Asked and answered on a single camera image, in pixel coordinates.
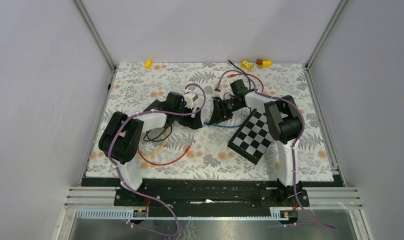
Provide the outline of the black router box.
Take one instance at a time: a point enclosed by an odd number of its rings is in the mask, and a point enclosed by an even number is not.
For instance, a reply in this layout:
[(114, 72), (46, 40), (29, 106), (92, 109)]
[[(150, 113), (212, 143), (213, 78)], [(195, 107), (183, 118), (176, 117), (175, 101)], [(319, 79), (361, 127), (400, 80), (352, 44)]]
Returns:
[(154, 100), (149, 106), (147, 106), (143, 111), (148, 113), (160, 113), (160, 114), (168, 114), (168, 111), (165, 111), (164, 106), (166, 105), (165, 101)]

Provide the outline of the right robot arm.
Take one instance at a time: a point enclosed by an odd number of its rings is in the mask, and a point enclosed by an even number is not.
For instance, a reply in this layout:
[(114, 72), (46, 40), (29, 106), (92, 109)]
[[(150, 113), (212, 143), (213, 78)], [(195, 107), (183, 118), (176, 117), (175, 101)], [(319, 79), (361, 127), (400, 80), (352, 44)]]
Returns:
[(264, 113), (269, 134), (276, 141), (282, 166), (282, 172), (278, 175), (281, 186), (276, 198), (283, 206), (291, 205), (299, 200), (298, 194), (302, 191), (298, 180), (297, 148), (305, 129), (303, 114), (290, 95), (276, 97), (258, 92), (255, 88), (248, 89), (241, 79), (233, 82), (231, 88), (234, 94), (232, 98), (212, 98), (213, 112), (209, 123), (224, 122), (233, 116), (233, 112), (244, 107)]

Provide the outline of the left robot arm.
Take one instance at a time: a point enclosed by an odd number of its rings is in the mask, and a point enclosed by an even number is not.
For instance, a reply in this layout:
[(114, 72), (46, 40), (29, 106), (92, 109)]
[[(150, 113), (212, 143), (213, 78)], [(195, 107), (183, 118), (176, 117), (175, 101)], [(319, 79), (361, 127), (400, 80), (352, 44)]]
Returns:
[(128, 189), (126, 199), (134, 206), (142, 204), (145, 192), (141, 188), (143, 178), (134, 157), (138, 152), (142, 133), (169, 127), (178, 123), (192, 130), (203, 127), (209, 113), (207, 107), (196, 107), (198, 95), (170, 92), (166, 100), (155, 100), (143, 112), (128, 116), (116, 111), (102, 133), (98, 148), (114, 164), (120, 184)]

